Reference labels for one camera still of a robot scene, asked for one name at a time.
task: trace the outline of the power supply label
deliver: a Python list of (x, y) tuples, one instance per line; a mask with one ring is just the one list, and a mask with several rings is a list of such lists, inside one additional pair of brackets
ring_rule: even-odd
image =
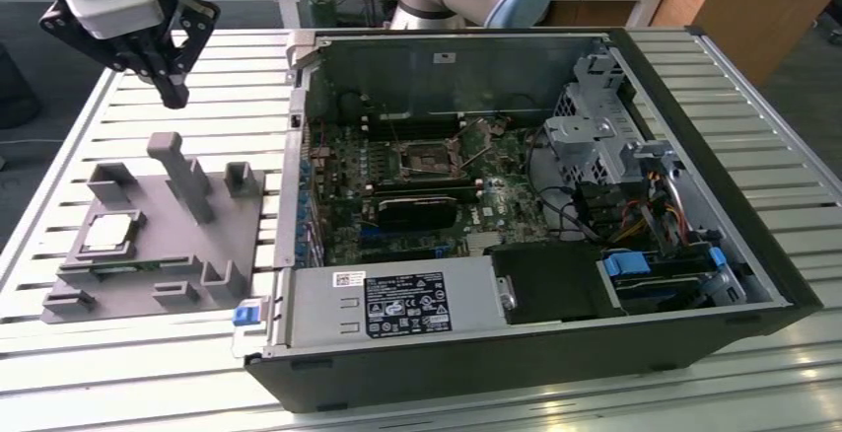
[(365, 333), (371, 338), (451, 330), (440, 272), (365, 278)]

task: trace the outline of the metal table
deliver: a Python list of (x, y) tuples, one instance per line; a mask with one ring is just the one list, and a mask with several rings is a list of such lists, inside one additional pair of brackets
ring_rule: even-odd
[[(230, 312), (41, 324), (41, 300), (90, 200), (82, 181), (98, 161), (162, 174), (142, 157), (150, 131), (178, 131), (206, 171), (237, 160), (268, 172), (253, 295), (269, 292), (285, 35), (218, 31), (180, 111), (160, 106), (136, 76), (102, 74), (0, 256), (0, 428), (688, 432), (826, 430), (842, 420), (842, 185), (711, 42), (683, 30), (632, 36), (826, 305), (776, 334), (680, 371), (294, 415), (240, 370)], [(643, 103), (640, 110), (657, 133)]]

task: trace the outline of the barcode sticker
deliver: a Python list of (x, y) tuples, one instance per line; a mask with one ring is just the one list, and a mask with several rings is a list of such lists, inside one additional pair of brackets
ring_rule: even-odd
[(341, 271), (332, 274), (332, 287), (361, 286), (365, 281), (365, 271)]

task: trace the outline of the green circuit board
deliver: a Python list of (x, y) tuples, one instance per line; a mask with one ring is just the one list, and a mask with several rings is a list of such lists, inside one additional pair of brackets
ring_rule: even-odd
[[(349, 126), (326, 125), (316, 132), (310, 144), (317, 154), (320, 211), (325, 214), (325, 265), (477, 255), (493, 240), (545, 240), (548, 227), (521, 171), (525, 131), (504, 131), (480, 119), (460, 131), (457, 142), (451, 139), (448, 143), (369, 141), (364, 132)], [(459, 204), (455, 223), (447, 228), (385, 234), (368, 216), (373, 202), (365, 196), (365, 185), (373, 180), (437, 177), (407, 173), (400, 159), (400, 154), (411, 154), (407, 147), (443, 153), (435, 144), (448, 148), (451, 161), (460, 166), (459, 171), (451, 168), (452, 175), (475, 182), (477, 203)]]

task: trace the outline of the blue latch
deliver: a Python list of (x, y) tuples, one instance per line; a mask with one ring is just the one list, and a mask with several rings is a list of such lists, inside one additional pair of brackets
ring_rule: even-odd
[(647, 274), (651, 272), (643, 252), (615, 252), (603, 261), (608, 276)]
[(727, 264), (727, 259), (724, 258), (724, 253), (716, 247), (709, 249), (709, 257), (712, 258), (712, 262), (715, 263), (716, 269), (721, 269), (724, 264)]
[(260, 306), (240, 306), (233, 309), (233, 326), (260, 324)]

